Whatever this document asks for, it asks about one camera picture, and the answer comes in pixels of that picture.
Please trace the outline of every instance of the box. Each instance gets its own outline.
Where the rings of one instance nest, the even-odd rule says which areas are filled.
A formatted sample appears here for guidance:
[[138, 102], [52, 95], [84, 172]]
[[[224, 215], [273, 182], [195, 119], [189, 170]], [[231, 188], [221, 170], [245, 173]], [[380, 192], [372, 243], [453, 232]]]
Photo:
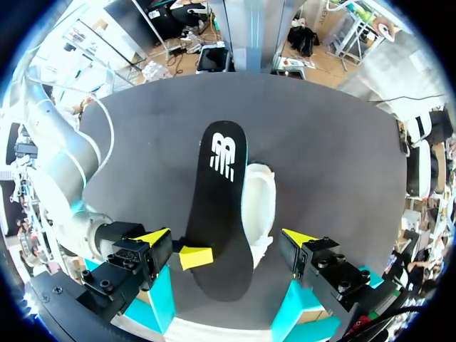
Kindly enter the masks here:
[[[329, 4], [329, 8], [335, 8], [338, 5]], [[333, 33], [337, 25], [345, 18], [346, 9], [338, 11], [326, 10], [326, 0], [308, 0], [303, 7], [303, 16], [306, 19], [306, 25], [317, 34], [319, 41], [324, 40], [330, 33]]]

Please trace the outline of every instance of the white sneaker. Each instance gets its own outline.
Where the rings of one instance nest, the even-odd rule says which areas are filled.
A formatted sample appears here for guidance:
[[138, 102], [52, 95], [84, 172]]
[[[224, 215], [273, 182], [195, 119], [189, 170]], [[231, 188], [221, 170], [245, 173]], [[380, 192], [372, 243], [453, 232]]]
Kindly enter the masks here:
[[242, 224], [252, 251], [254, 269], [273, 238], [268, 237], [276, 216], [276, 183], [267, 165], [247, 165], [242, 197]]

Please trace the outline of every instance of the black insole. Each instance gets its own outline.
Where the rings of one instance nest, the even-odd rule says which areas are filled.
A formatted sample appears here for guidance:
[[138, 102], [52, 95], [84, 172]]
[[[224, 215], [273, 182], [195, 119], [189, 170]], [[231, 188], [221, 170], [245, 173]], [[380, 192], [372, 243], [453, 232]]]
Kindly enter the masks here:
[[247, 139], [236, 123], [217, 121], [205, 130], [185, 244], [212, 248], [214, 262], [192, 273], [201, 290], [219, 301], [240, 299], [252, 281], [241, 217], [247, 155]]

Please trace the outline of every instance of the wire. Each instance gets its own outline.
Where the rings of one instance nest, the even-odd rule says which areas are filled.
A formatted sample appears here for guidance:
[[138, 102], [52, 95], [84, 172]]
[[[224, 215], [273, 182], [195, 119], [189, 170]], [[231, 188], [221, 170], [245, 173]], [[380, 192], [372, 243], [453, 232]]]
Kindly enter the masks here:
[[421, 312], [423, 310], [424, 310], [424, 308], [422, 306], [405, 306], [403, 308], [396, 309], [387, 314], [383, 313], [378, 318], [373, 319], [372, 321], [368, 322], [364, 326], [361, 326], [357, 331], [354, 331], [353, 333], [350, 333], [350, 334], [344, 336], [343, 338], [338, 340], [338, 342], [354, 341], [357, 338], [359, 338], [361, 335], [363, 335], [364, 333], [367, 333], [372, 328], [375, 328], [379, 324], [381, 324], [384, 321], [387, 321], [389, 319], [392, 319], [395, 316], [399, 316], [399, 315], [402, 315], [403, 313], [405, 314], [407, 312]]
[[180, 73], [183, 73], [184, 71], [182, 69], [179, 69], [179, 65], [180, 65], [180, 62], [182, 62], [182, 59], [184, 58], [184, 54], [181, 53], [180, 54], [180, 60], [177, 62], [177, 65], [176, 65], [176, 69], [175, 69], [175, 72], [174, 72], [174, 77], [176, 75], [179, 75]]
[[214, 30], [214, 12], [211, 12], [211, 16], [209, 17], [209, 22], [211, 26], [211, 31], [215, 36], [215, 39], [219, 41], [219, 36], [217, 35], [217, 30]]
[[424, 98], [411, 98], [409, 96], [399, 96], [397, 98], [391, 98], [389, 100], [367, 101], [367, 102], [370, 102], [370, 103], [384, 103], [384, 102], [400, 100], [401, 98], [407, 98], [409, 100], [415, 100], [415, 101], [422, 101], [422, 100], [426, 100], [427, 98], [439, 98], [441, 96], [446, 96], [446, 94], [430, 95], [430, 96], [426, 96]]
[[95, 172], [95, 175], [97, 175], [106, 165], [106, 163], [108, 162], [110, 156], [113, 154], [113, 149], [114, 149], [114, 125], [113, 125], [113, 121], [111, 120], [111, 116], [109, 115], [109, 112], [108, 112], [108, 109], [105, 107], [105, 105], [93, 94], [85, 91], [85, 90], [81, 90], [81, 89], [77, 89], [77, 88], [73, 88], [73, 87], [68, 87], [66, 85], [61, 85], [61, 84], [57, 84], [57, 83], [53, 83], [53, 82], [46, 82], [46, 81], [43, 81], [41, 79], [37, 79], [37, 78], [34, 78], [32, 76], [30, 76], [29, 74], [26, 74], [26, 77], [32, 81], [32, 82], [35, 82], [35, 83], [40, 83], [40, 84], [46, 84], [48, 86], [52, 86], [52, 87], [57, 87], [57, 88], [63, 88], [63, 89], [66, 89], [66, 90], [72, 90], [72, 91], [77, 91], [79, 93], [84, 93], [86, 96], [89, 96], [90, 98], [92, 98], [100, 107], [101, 109], [103, 110], [103, 112], [105, 113], [105, 116], [106, 116], [106, 120], [108, 121], [108, 124], [109, 124], [109, 130], [110, 130], [110, 134], [111, 134], [111, 141], [110, 141], [110, 146], [109, 146], [109, 150], [108, 150], [108, 153], [106, 154], [106, 157], [105, 159], [101, 162], [100, 166], [98, 167], [97, 171]]

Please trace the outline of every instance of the dark gray tabletop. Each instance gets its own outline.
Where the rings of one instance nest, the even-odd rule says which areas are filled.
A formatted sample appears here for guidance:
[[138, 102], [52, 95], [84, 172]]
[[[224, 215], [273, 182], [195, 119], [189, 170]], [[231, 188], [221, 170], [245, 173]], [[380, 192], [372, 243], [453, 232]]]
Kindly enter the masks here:
[[[236, 302], [207, 298], [189, 271], [172, 268], [180, 318], [225, 328], [268, 329], [291, 275], [280, 229], [330, 236], [356, 266], [382, 274], [404, 208], [406, 159], [395, 120], [352, 96], [280, 76], [213, 73], [156, 81], [103, 99], [115, 147], [85, 200], [115, 220], [185, 233], [199, 141], [216, 120], [240, 124], [251, 160], [276, 173], [274, 243]], [[81, 130], [107, 153], [103, 111], [87, 108]]]

